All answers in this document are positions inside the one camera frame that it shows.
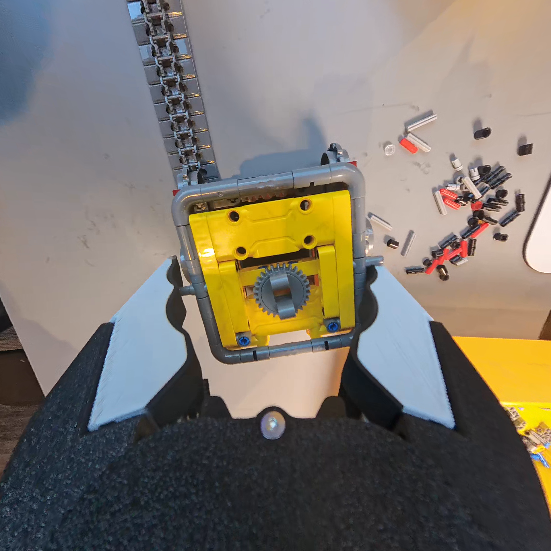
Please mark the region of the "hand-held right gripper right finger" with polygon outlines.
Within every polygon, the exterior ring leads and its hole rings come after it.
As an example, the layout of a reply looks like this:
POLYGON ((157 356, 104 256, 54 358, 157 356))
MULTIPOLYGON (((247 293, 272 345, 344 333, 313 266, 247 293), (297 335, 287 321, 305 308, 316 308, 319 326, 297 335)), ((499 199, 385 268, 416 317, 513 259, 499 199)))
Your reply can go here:
POLYGON ((348 416, 386 429, 403 414, 455 428, 432 321, 384 266, 368 266, 341 374, 348 416))

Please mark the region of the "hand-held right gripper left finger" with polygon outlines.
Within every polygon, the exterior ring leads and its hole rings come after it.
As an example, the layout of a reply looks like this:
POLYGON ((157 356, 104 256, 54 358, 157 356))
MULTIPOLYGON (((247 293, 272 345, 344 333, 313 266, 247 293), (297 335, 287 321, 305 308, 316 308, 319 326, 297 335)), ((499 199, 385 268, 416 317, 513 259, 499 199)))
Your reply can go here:
POLYGON ((182 285, 171 257, 112 318, 88 431, 140 416, 161 427, 200 410, 203 375, 183 329, 182 285))

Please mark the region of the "black yellow toy brick vehicle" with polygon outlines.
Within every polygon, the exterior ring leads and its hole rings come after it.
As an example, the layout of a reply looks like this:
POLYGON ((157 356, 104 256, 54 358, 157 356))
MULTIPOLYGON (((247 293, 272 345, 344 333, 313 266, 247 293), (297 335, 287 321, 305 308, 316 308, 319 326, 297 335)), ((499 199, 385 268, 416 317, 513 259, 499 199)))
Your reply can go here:
POLYGON ((202 179, 173 191, 180 263, 224 364, 348 348, 359 331, 372 228, 365 180, 337 143, 320 165, 202 179))

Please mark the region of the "light grey desk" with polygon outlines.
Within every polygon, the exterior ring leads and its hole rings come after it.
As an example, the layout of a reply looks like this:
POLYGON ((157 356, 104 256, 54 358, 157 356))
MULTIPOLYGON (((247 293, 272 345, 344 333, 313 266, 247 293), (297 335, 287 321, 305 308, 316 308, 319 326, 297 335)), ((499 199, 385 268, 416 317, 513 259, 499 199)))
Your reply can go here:
MULTIPOLYGON (((550 1, 182 1, 222 178, 314 166, 366 178, 374 252, 455 336, 536 339, 550 275, 523 245, 550 176, 550 1), (405 125, 431 146, 410 154, 405 125), (476 129, 491 127, 476 141, 476 129), (518 156, 519 137, 534 144, 518 156), (385 156, 386 141, 396 146, 385 156), (503 164, 526 213, 450 280, 407 276, 458 232, 433 188, 503 164)), ((1 1, 1 297, 48 394, 97 327, 179 252, 174 184, 125 1, 1 1)))

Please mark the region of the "yellow plastic bin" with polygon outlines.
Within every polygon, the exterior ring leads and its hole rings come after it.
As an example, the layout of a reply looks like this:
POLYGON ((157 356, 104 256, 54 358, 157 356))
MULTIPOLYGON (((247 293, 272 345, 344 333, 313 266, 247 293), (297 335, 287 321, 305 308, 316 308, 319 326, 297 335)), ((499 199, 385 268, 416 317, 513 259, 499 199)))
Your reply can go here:
MULTIPOLYGON (((550 341, 480 337, 454 340, 501 406, 506 402, 550 404, 550 341)), ((550 468, 532 462, 550 507, 550 468)))

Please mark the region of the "cluster of small brick parts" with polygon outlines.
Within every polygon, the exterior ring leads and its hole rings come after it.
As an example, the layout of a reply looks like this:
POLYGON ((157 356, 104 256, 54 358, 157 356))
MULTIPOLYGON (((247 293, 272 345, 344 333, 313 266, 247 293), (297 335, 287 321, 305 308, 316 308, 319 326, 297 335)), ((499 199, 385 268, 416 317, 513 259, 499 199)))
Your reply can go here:
POLYGON ((420 265, 405 267, 406 275, 436 274, 441 281, 450 279, 449 267, 459 267, 476 255, 478 240, 485 233, 498 243, 509 240, 504 230, 526 211, 526 196, 510 192, 506 184, 513 175, 502 164, 479 165, 433 193, 441 215, 448 211, 466 212, 465 227, 451 232, 431 248, 420 265))

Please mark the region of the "small parts inside bin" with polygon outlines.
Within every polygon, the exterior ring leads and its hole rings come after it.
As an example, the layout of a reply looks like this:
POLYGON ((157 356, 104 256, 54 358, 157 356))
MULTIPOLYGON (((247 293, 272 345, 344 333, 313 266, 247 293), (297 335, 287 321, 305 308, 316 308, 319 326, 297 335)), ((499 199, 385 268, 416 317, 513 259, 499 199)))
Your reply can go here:
POLYGON ((550 404, 503 403, 534 462, 550 468, 550 404))

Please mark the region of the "white base board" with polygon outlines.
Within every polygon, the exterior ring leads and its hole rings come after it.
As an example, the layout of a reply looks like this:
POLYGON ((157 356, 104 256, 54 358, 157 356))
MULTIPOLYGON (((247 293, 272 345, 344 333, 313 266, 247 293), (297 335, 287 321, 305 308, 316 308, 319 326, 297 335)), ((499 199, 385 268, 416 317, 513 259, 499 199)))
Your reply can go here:
POLYGON ((527 266, 550 274, 550 178, 538 202, 522 253, 527 266))

